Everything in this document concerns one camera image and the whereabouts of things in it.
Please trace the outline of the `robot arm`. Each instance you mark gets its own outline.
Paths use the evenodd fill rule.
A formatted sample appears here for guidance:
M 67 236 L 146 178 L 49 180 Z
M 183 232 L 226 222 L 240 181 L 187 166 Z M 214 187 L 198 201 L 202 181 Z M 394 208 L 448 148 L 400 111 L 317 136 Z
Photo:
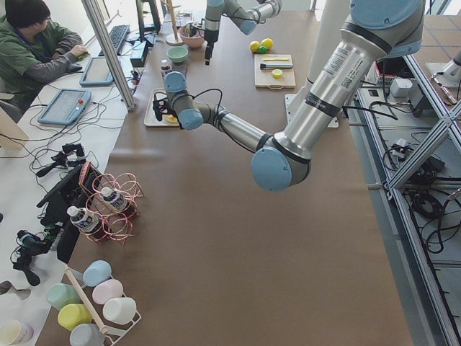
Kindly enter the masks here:
M 187 91 L 183 74 L 164 77 L 164 95 L 153 101 L 158 120 L 171 115 L 185 130 L 209 124 L 253 153 L 251 170 L 258 186 L 285 190 L 310 172 L 311 150 L 328 124 L 356 92 L 371 65 L 383 58 L 415 53 L 421 47 L 423 1 L 344 1 L 338 14 L 325 13 L 323 24 L 338 29 L 326 42 L 332 54 L 312 86 L 304 86 L 292 101 L 293 115 L 274 134 L 227 111 L 220 103 L 198 102 Z
M 258 1 L 259 5 L 244 9 L 239 1 L 234 0 L 209 0 L 207 1 L 205 19 L 203 22 L 204 39 L 207 43 L 205 49 L 205 65 L 210 65 L 214 44 L 218 41 L 221 17 L 228 17 L 234 25 L 249 35 L 258 24 L 266 19 L 276 17 L 282 9 L 282 1 Z

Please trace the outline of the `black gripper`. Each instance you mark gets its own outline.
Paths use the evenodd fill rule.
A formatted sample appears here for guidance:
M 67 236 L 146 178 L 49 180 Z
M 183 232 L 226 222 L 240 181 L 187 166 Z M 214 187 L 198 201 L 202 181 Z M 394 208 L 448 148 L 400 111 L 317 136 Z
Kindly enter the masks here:
M 210 61 L 212 59 L 213 51 L 214 51 L 214 44 L 218 41 L 219 38 L 219 30 L 205 30 L 204 39 L 207 42 L 207 46 L 205 48 L 205 65 L 209 66 Z
M 153 111 L 159 122 L 162 122 L 163 117 L 167 115 L 175 116 L 175 112 L 171 109 L 168 97 L 164 92 L 155 92 L 153 94 Z

